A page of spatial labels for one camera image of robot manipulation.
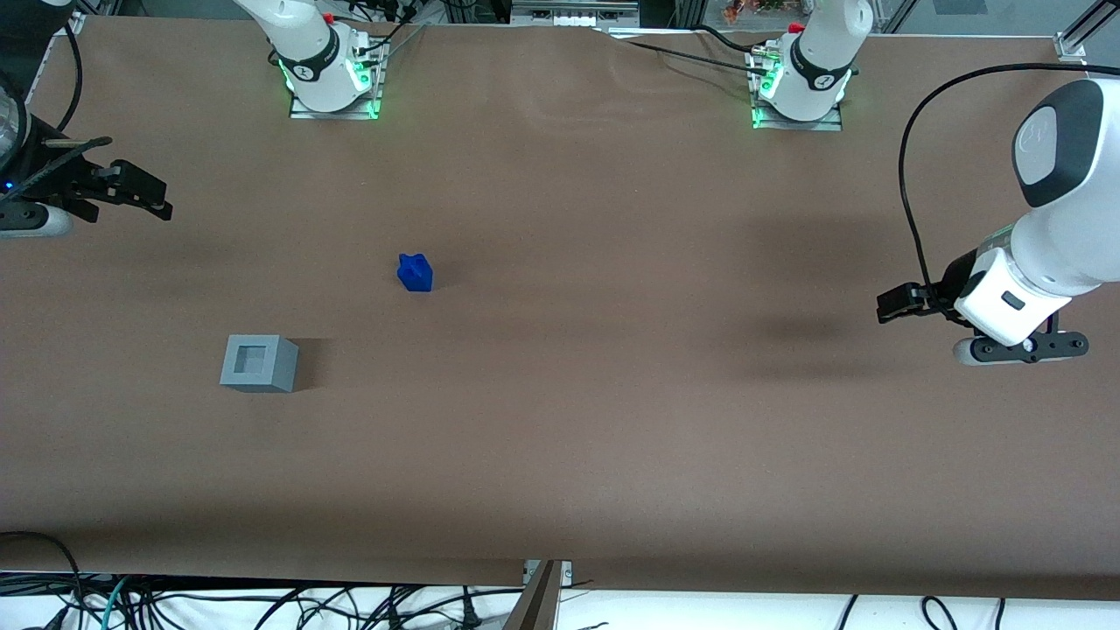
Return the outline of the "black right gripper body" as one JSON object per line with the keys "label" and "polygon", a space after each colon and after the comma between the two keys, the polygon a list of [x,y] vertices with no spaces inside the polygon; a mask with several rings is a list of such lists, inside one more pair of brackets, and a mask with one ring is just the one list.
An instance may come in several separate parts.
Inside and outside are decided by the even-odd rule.
{"label": "black right gripper body", "polygon": [[84,221],[96,221],[100,209],[95,202],[116,203],[116,193],[99,172],[96,163],[85,152],[109,146],[109,140],[25,141],[19,149],[19,219],[45,221],[48,207],[75,214]]}

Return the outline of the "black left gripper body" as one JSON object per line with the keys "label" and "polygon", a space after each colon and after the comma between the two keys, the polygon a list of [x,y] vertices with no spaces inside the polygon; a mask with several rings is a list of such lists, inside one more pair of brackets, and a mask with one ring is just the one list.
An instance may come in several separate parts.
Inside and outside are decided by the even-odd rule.
{"label": "black left gripper body", "polygon": [[940,312],[945,319],[991,319],[1000,282],[1000,248],[973,248],[948,265],[940,280]]}

